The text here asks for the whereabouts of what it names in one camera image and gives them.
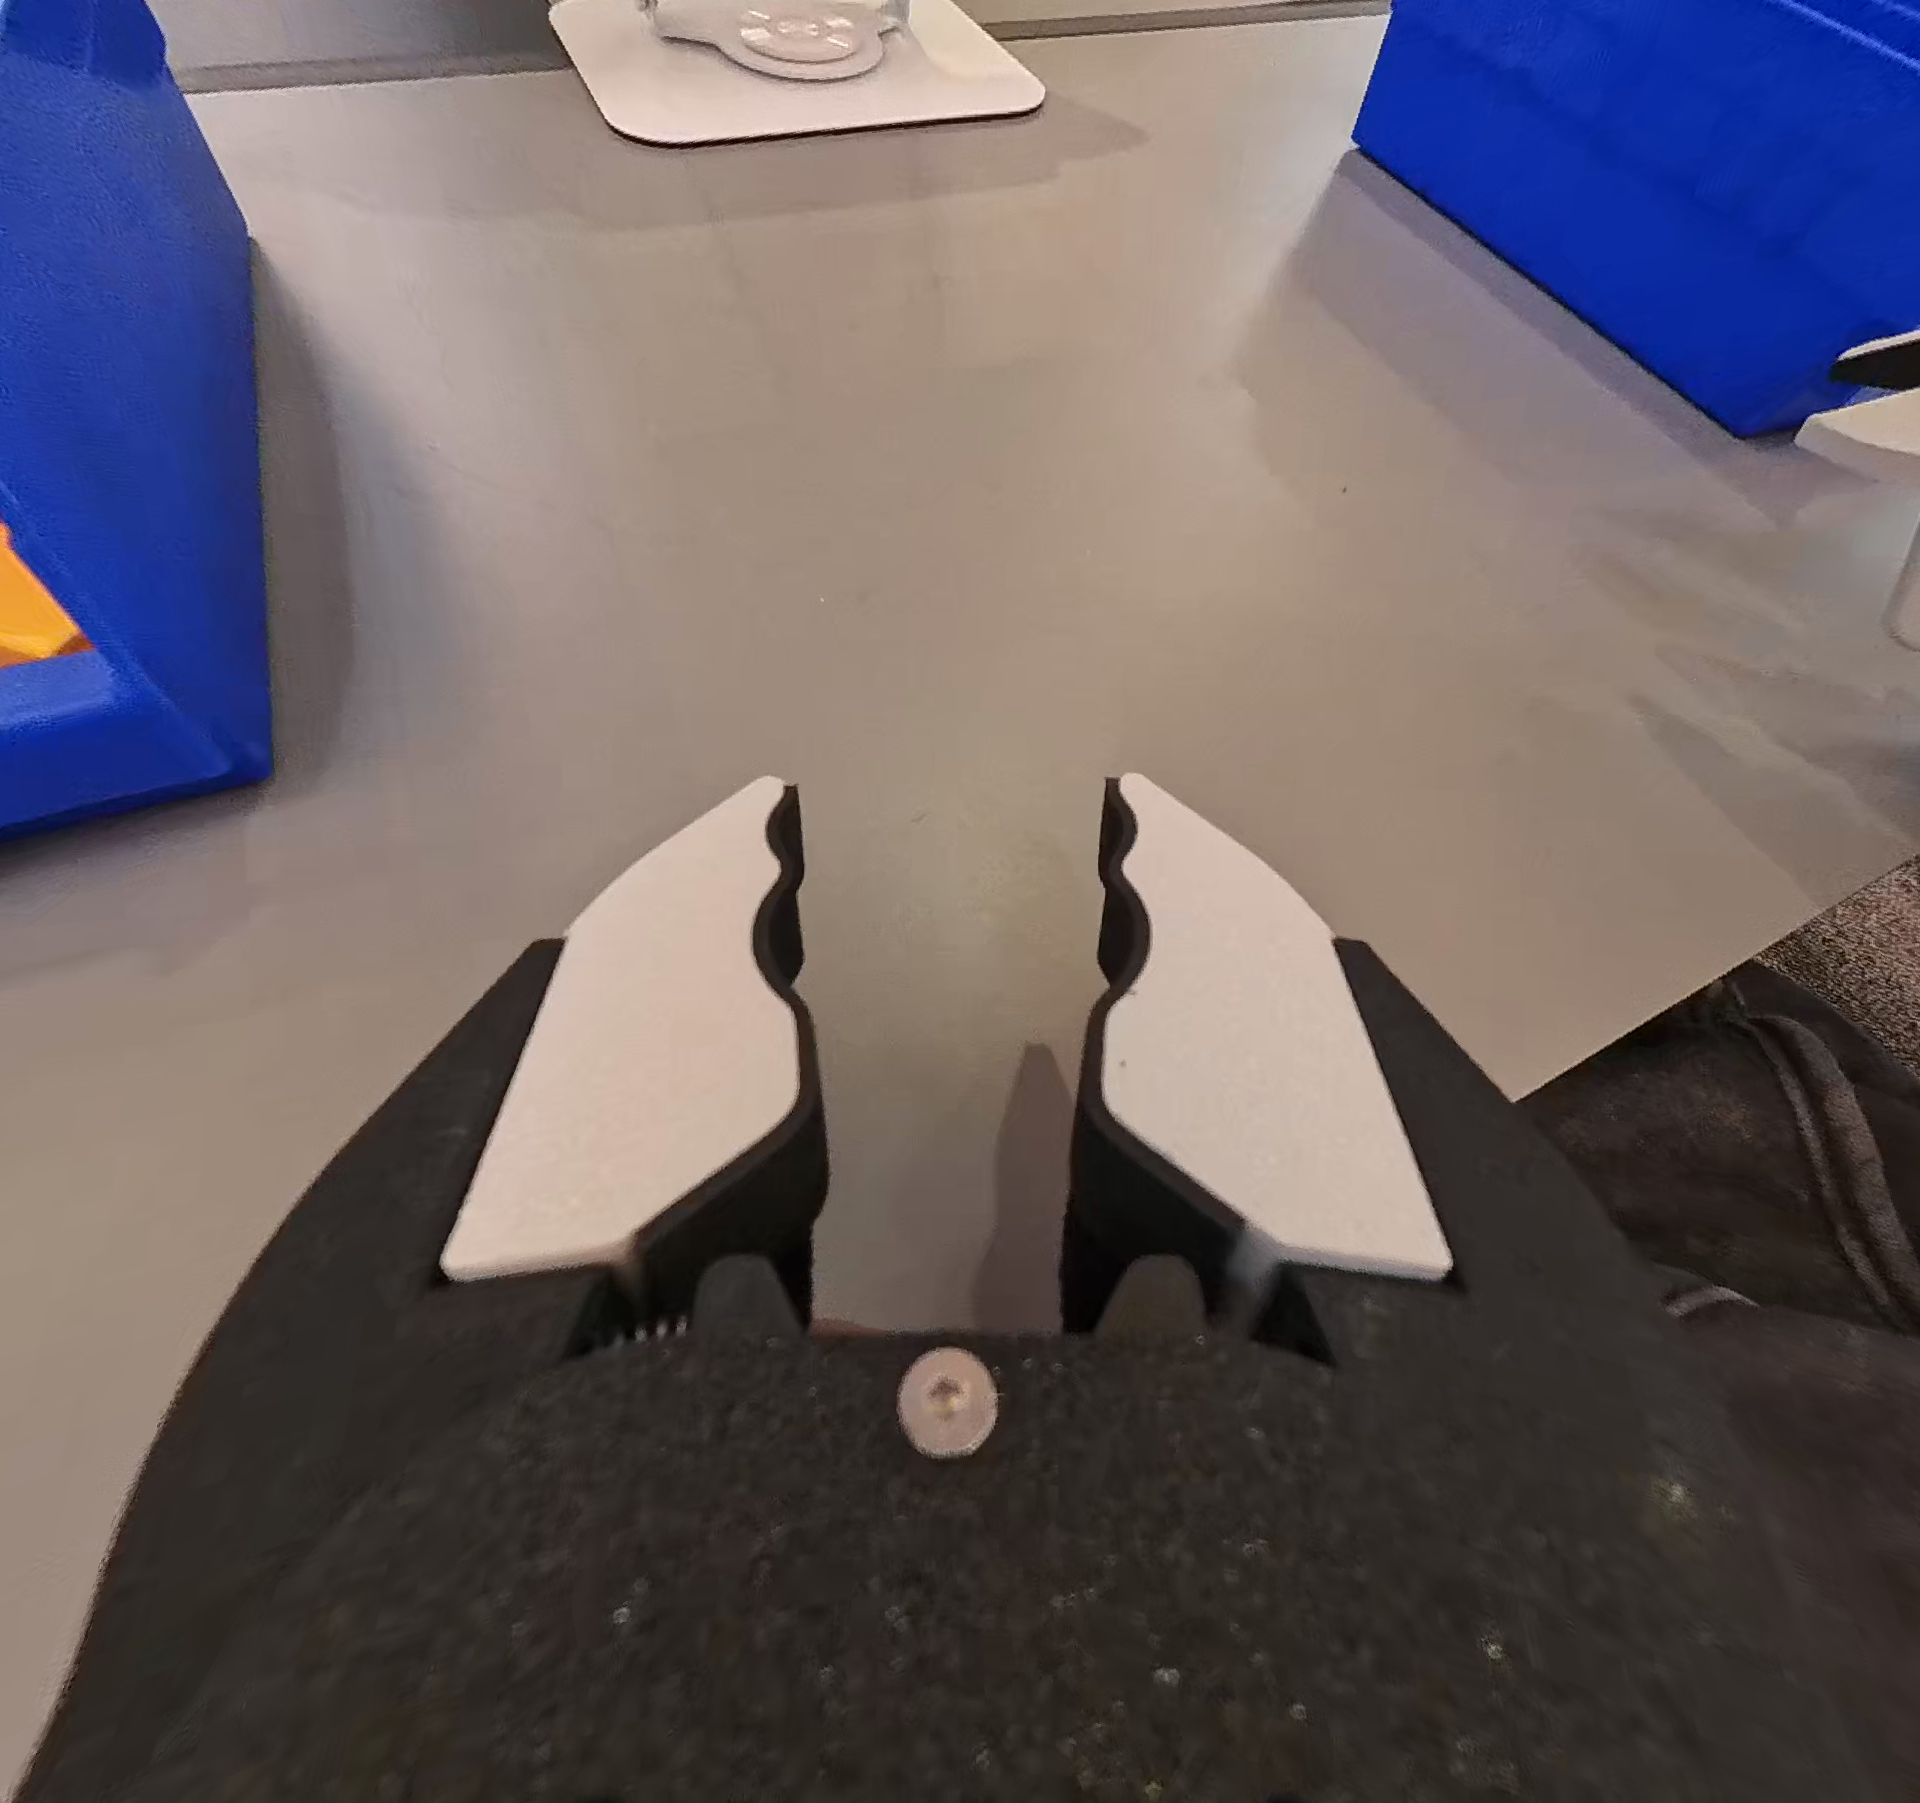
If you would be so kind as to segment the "blue plastic bin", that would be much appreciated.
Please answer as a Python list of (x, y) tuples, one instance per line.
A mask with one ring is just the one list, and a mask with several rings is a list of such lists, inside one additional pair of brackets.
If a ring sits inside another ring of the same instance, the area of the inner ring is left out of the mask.
[(1917, 0), (1392, 0), (1352, 144), (1740, 438), (1917, 326)]
[(148, 0), (3, 0), (3, 511), (86, 640), (5, 668), (3, 833), (265, 782), (253, 243)]

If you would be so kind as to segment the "grey desk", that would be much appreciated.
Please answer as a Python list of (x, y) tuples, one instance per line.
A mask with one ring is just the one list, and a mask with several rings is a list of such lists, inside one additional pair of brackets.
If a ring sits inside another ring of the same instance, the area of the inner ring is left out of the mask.
[(528, 940), (803, 797), (834, 1316), (1043, 1319), (1144, 772), (1512, 1096), (1914, 856), (1901, 506), (1350, 147), (1382, 0), (961, 0), (1035, 117), (654, 153), (563, 69), (190, 98), (278, 772), (5, 848), (5, 1763), (278, 1218)]

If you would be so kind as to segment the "person's grey sweatshirt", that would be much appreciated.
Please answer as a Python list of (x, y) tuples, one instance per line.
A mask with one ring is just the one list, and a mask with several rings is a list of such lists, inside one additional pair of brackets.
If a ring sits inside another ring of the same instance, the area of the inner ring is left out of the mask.
[(1812, 1653), (1917, 1799), (1917, 1093), (1752, 961), (1524, 1100), (1712, 1369)]

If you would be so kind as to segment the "white tablet stand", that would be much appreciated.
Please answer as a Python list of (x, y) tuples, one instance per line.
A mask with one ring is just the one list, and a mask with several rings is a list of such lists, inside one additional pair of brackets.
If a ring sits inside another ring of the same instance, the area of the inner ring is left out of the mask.
[(1033, 117), (1043, 83), (953, 0), (563, 0), (608, 129), (646, 147)]

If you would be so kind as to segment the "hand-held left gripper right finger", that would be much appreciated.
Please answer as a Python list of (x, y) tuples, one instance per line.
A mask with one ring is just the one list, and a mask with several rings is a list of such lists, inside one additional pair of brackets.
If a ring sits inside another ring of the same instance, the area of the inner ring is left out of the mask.
[(1142, 772), (1102, 785), (1061, 1325), (1169, 1259), (1204, 1328), (1312, 1337), (1307, 1270), (1443, 1288), (1450, 1241), (1345, 970), (1282, 872)]

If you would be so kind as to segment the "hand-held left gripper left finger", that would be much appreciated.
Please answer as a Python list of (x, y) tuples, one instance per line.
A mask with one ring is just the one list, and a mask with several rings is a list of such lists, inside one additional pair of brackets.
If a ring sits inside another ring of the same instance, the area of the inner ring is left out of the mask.
[(620, 872), (563, 937), (445, 1235), (457, 1286), (604, 1270), (691, 1316), (726, 1258), (811, 1310), (827, 1114), (800, 997), (800, 789), (756, 778)]

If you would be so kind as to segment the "yellow one-stud toy block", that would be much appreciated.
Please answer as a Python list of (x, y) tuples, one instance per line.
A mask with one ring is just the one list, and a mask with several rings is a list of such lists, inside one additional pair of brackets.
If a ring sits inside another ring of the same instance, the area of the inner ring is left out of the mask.
[(72, 614), (46, 591), (20, 559), (14, 533), (3, 525), (3, 668), (54, 662), (93, 651)]

